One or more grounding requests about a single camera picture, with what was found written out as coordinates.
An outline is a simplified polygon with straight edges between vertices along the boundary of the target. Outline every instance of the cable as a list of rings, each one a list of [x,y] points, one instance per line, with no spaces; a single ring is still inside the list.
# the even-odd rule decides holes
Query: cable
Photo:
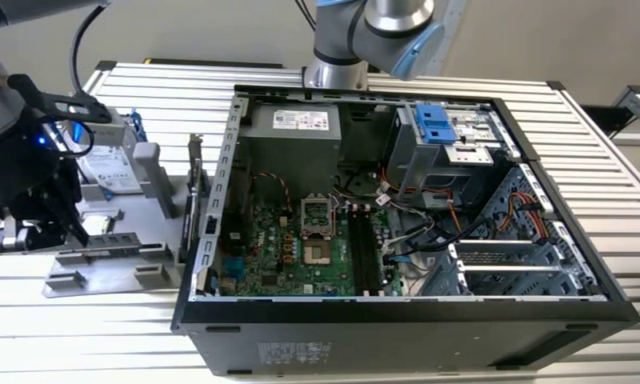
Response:
[[[291,212],[291,196],[290,196],[290,188],[287,187],[286,181],[276,175],[276,174],[255,174],[252,176],[254,180],[259,177],[263,178],[274,178],[282,184],[283,189],[286,190],[286,200],[287,200],[287,210]]]
[[[308,17],[311,18],[312,24],[316,25],[316,19],[312,18],[311,11],[308,9],[307,0],[302,0],[303,9],[307,12]]]
[[[459,239],[466,238],[471,232],[475,231],[477,228],[479,228],[483,224],[493,225],[491,221],[493,218],[479,218],[468,228],[466,228],[462,232],[459,232],[455,236],[448,238],[444,242],[440,242],[434,245],[427,245],[427,246],[416,246],[412,248],[408,252],[403,252],[402,254],[395,254],[392,258],[398,256],[408,256],[416,252],[439,252],[440,250],[444,250],[450,244],[456,242]]]
[[[78,28],[76,34],[74,35],[74,44],[72,44],[72,52],[70,56],[70,65],[71,65],[71,72],[72,72],[72,82],[74,82],[74,89],[76,93],[82,93],[83,86],[82,86],[82,79],[78,75],[78,49],[82,45],[83,36],[86,35],[86,31],[88,30],[90,26],[92,25],[98,16],[102,15],[107,6],[98,6],[86,20],[83,20],[82,26]]]
[[[48,124],[48,127],[51,128],[52,132],[55,132],[56,141],[64,146],[68,152],[72,152],[72,148],[68,146],[67,140],[64,140],[64,137],[62,135],[60,127],[56,125],[55,122]],[[78,162],[75,163],[76,163],[76,169],[80,174],[80,177],[83,178],[83,181],[86,182],[86,184],[90,184],[88,176],[86,176],[86,173],[83,172],[82,165]]]
[[[82,158],[87,154],[90,154],[91,150],[94,150],[95,147],[95,132],[91,130],[88,124],[84,122],[75,122],[76,124],[80,124],[80,126],[86,129],[86,132],[88,132],[88,137],[90,137],[90,144],[88,148],[80,152],[74,152],[71,150],[54,150],[52,148],[47,148],[50,151],[56,152],[62,157],[64,158]]]
[[[525,192],[521,192],[521,195],[523,195],[530,200],[530,202],[533,202],[534,204],[538,204],[538,201],[534,198],[534,196],[531,196]],[[530,210],[529,212],[530,212],[530,217],[531,217],[531,220],[534,221],[534,226],[537,227],[539,236],[542,236],[543,238],[550,238],[550,231],[547,230],[546,223],[543,222],[538,213],[534,210]]]
[[[303,14],[303,17],[306,18],[307,22],[308,22],[308,26],[311,27],[311,29],[315,31],[316,30],[316,23],[315,21],[312,20],[312,16],[310,13],[307,13],[307,8],[304,9],[304,5],[302,4],[302,1],[300,0],[295,0],[295,3],[296,3],[296,6],[299,7],[299,11],[302,12]]]
[[[408,295],[410,296],[418,296],[419,292],[416,294],[411,294],[414,288],[415,288],[415,285],[419,283],[419,281],[426,278],[427,276],[431,275],[431,273],[434,272],[435,270],[430,270],[430,272],[427,272],[426,274],[423,274],[418,279],[415,279],[415,281],[410,284],[408,286]]]
[[[511,221],[511,218],[513,218],[514,213],[515,213],[515,198],[522,200],[523,204],[529,204],[531,202],[537,203],[537,200],[534,199],[534,197],[530,194],[525,194],[522,192],[514,192],[513,194],[510,194],[509,214],[505,217],[503,223],[499,226],[499,230],[505,230],[510,225],[510,221]],[[527,211],[527,214],[530,216],[531,222],[534,223],[534,227],[535,227],[535,230],[537,230],[537,233],[538,233],[539,237],[547,238],[549,237],[547,228],[546,228],[546,225],[543,224],[543,221],[539,219],[538,214],[535,212],[531,212],[531,211]]]

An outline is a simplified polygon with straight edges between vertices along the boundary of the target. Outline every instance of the black cable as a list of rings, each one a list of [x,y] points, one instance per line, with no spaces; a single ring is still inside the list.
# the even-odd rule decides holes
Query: black cable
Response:
[[[468,228],[466,228],[462,232],[459,232],[454,237],[448,238],[444,242],[440,242],[438,244],[430,245],[430,246],[419,246],[416,248],[412,248],[408,252],[403,252],[402,254],[395,254],[391,256],[391,258],[399,257],[399,256],[408,256],[416,252],[439,252],[440,250],[444,250],[448,248],[448,245],[456,242],[459,239],[466,238],[471,232],[475,231],[477,228],[479,228],[483,224],[493,225],[489,223],[489,220],[494,220],[493,218],[482,218],[477,220]]]
[[[51,130],[56,133],[56,141],[64,145],[64,148],[67,148],[67,151],[71,152],[72,151],[72,148],[68,146],[67,144],[67,140],[64,140],[64,135],[62,134],[62,131],[60,131],[60,128],[59,126],[56,126],[55,123],[52,124],[48,124],[48,127],[51,128]],[[86,182],[86,184],[90,184],[90,180],[88,180],[88,176],[86,176],[86,173],[83,172],[83,168],[82,168],[82,165],[76,162],[76,169],[78,169],[78,172],[83,178],[83,181]]]
[[[316,19],[312,18],[311,11],[308,10],[307,0],[302,0],[302,5],[308,17],[311,18],[312,24],[316,25]]]
[[[71,72],[72,72],[72,82],[74,82],[74,89],[76,93],[83,92],[82,86],[82,79],[78,75],[78,49],[82,45],[83,36],[86,35],[86,31],[88,30],[91,24],[94,23],[98,16],[102,15],[104,10],[107,9],[106,6],[98,6],[86,20],[83,20],[82,26],[78,28],[76,34],[74,35],[74,44],[72,44],[72,52],[70,55],[70,65],[71,65]]]
[[[296,3],[296,6],[299,7],[299,11],[303,14],[303,17],[307,19],[308,26],[315,31],[316,30],[316,24],[315,24],[315,21],[312,20],[311,14],[307,14],[300,0],[295,0],[295,3]]]
[[[54,150],[48,148],[48,150],[51,150],[52,152],[56,152],[56,154],[59,154],[64,158],[82,158],[83,156],[90,154],[91,150],[94,150],[94,147],[95,147],[94,130],[91,130],[88,124],[86,124],[84,122],[75,122],[75,123],[80,124],[82,127],[86,129],[86,132],[88,132],[90,145],[88,145],[88,148],[86,148],[86,150],[82,150],[80,152],[74,152],[72,150]]]

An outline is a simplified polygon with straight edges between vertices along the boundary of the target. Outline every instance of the wall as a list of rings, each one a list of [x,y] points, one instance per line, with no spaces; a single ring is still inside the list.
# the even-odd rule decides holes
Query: wall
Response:
[[[640,0],[470,0],[443,75],[559,80],[610,104],[640,84]]]

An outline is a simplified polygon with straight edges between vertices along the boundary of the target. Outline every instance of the aluminum slat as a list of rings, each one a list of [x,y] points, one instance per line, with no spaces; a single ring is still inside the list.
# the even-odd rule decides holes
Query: aluminum slat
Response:
[[[542,163],[543,164],[571,164],[574,163],[574,157],[567,157],[566,155],[561,156],[542,156]],[[601,166],[611,166],[615,165],[614,161],[609,158],[581,158],[581,164],[594,164]]]
[[[609,210],[640,210],[640,202],[621,202],[614,200],[567,200],[573,208],[605,208]]]
[[[579,222],[590,236],[640,235],[640,219],[582,218]]]
[[[634,194],[603,194],[597,192],[565,192],[563,197],[567,200],[631,200],[640,202],[640,193]]]
[[[561,177],[553,176],[555,182],[563,186],[570,184],[579,184],[579,185],[593,185],[593,186],[633,186],[631,180],[627,178],[571,178],[571,177]]]
[[[562,184],[559,186],[562,192],[581,192],[581,193],[598,193],[598,194],[640,194],[638,189],[633,186],[591,186]]]
[[[543,167],[550,170],[619,170],[617,164],[590,164],[579,162],[577,164],[563,163],[563,162],[545,162]]]
[[[603,256],[640,256],[640,237],[591,236],[590,240]]]
[[[573,208],[578,218],[640,218],[640,210]]]
[[[571,156],[573,159],[578,159],[581,161],[582,158],[610,158],[606,152],[602,151],[583,151],[583,152],[569,152],[561,150],[537,150],[539,156]]]
[[[550,170],[547,172],[554,178],[621,178],[629,180],[621,171],[613,172],[583,172],[577,170]]]

